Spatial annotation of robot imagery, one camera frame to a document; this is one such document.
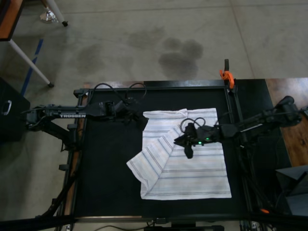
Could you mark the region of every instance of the white table leg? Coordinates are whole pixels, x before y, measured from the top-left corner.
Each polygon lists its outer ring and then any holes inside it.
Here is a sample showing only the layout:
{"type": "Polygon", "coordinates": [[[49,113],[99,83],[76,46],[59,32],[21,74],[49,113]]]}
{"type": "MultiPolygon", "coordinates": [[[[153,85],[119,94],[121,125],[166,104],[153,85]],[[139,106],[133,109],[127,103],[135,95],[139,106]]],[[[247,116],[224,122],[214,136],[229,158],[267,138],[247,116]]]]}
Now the white table leg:
{"type": "Polygon", "coordinates": [[[44,76],[43,73],[34,65],[34,63],[26,56],[26,54],[17,46],[17,44],[11,39],[9,44],[13,49],[30,65],[30,67],[48,84],[50,88],[54,85],[44,76]]]}
{"type": "Polygon", "coordinates": [[[59,10],[59,7],[55,3],[54,0],[47,0],[47,4],[51,8],[52,12],[56,15],[58,21],[62,23],[64,26],[67,26],[67,21],[64,20],[63,15],[61,11],[59,10]]]}

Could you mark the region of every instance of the wooden table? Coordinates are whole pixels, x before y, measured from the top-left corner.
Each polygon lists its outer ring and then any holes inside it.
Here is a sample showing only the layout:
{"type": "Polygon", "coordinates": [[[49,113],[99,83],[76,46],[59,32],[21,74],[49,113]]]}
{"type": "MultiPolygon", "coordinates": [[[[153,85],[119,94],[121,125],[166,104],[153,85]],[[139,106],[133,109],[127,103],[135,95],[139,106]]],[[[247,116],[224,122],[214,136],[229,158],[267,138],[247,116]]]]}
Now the wooden table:
{"type": "MultiPolygon", "coordinates": [[[[47,2],[54,11],[56,17],[59,20],[61,20],[64,26],[67,26],[67,21],[64,20],[54,0],[47,0],[47,2]]],[[[12,40],[12,36],[16,28],[20,14],[22,12],[24,3],[25,3],[24,0],[11,0],[10,6],[0,25],[0,41],[7,41],[12,46],[12,48],[30,65],[30,67],[44,80],[44,82],[46,82],[47,85],[52,88],[54,85],[45,77],[45,75],[35,66],[35,64],[12,40]]]]}
{"type": "MultiPolygon", "coordinates": [[[[295,99],[299,109],[308,105],[308,78],[267,79],[266,84],[273,105],[286,95],[295,99]]],[[[302,117],[300,124],[282,128],[283,139],[294,167],[308,165],[308,119],[302,117]]]]}

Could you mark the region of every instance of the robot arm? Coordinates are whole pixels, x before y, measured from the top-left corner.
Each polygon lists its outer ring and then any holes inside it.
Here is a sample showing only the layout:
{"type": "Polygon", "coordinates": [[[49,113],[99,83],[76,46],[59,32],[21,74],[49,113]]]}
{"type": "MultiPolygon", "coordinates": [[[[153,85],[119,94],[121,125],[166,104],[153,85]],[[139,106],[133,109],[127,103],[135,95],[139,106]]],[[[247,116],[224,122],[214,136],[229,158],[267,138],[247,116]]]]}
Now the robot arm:
{"type": "Polygon", "coordinates": [[[184,135],[176,138],[174,143],[184,147],[185,154],[190,159],[193,157],[192,146],[222,142],[241,133],[250,133],[250,139],[253,139],[277,127],[295,126],[301,122],[301,119],[294,99],[286,96],[273,109],[262,111],[241,123],[214,125],[213,127],[204,125],[198,129],[195,128],[194,123],[189,123],[184,135]]]}
{"type": "Polygon", "coordinates": [[[117,121],[124,124],[134,120],[137,128],[144,130],[148,119],[141,112],[133,109],[137,103],[133,98],[119,101],[91,103],[86,106],[61,106],[48,104],[26,111],[26,128],[30,131],[44,131],[63,141],[64,150],[78,149],[77,125],[69,124],[67,129],[56,125],[57,118],[88,118],[96,121],[117,121]]]}

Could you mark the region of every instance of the blue tape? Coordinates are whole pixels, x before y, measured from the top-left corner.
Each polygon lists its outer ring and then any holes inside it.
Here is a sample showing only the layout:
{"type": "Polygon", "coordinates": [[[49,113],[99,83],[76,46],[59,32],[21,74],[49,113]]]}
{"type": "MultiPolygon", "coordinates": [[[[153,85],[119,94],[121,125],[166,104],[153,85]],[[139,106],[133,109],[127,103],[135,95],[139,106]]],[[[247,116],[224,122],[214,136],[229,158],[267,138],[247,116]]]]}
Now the blue tape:
{"type": "MultiPolygon", "coordinates": [[[[44,39],[42,39],[42,38],[39,40],[37,49],[36,49],[36,51],[35,51],[35,55],[38,55],[38,54],[39,54],[39,51],[40,51],[40,49],[41,49],[41,47],[42,47],[42,45],[43,45],[43,40],[44,40],[44,39]]],[[[37,59],[38,59],[38,57],[35,57],[35,58],[32,60],[32,62],[35,64],[35,63],[37,62],[37,59]]],[[[30,67],[30,68],[28,69],[28,72],[27,72],[27,75],[26,75],[26,79],[25,79],[24,84],[23,84],[23,88],[21,89],[21,92],[20,92],[20,94],[21,94],[22,96],[24,96],[25,93],[26,93],[26,89],[27,89],[27,87],[28,87],[28,84],[29,84],[29,81],[30,81],[32,72],[33,72],[33,69],[30,67]]]]}
{"type": "Polygon", "coordinates": [[[41,39],[39,40],[37,50],[35,51],[35,55],[38,55],[38,54],[39,54],[39,51],[40,51],[42,45],[43,45],[43,39],[41,38],[41,39]]]}
{"type": "MultiPolygon", "coordinates": [[[[32,62],[35,64],[35,63],[37,62],[37,59],[38,59],[38,58],[35,57],[34,60],[32,60],[32,62]]],[[[27,75],[26,75],[26,79],[25,79],[25,81],[24,81],[23,88],[21,89],[21,92],[20,92],[20,94],[21,94],[22,96],[25,95],[25,92],[26,92],[27,86],[28,86],[28,84],[29,84],[29,81],[30,81],[32,72],[33,72],[33,69],[30,67],[29,70],[28,70],[28,73],[27,73],[27,75]]]]}

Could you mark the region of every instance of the white striped cloth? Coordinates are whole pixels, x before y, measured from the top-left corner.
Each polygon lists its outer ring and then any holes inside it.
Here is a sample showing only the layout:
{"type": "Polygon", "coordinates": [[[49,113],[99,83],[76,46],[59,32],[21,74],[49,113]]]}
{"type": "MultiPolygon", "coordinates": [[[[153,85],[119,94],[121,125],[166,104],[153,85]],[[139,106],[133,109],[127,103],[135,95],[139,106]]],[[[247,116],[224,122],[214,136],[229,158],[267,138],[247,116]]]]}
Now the white striped cloth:
{"type": "Polygon", "coordinates": [[[183,147],[173,143],[183,134],[180,123],[186,118],[202,117],[213,126],[217,121],[215,108],[152,111],[143,115],[149,121],[143,131],[142,151],[127,162],[141,182],[142,199],[231,198],[221,143],[193,147],[192,159],[186,157],[183,147]]]}

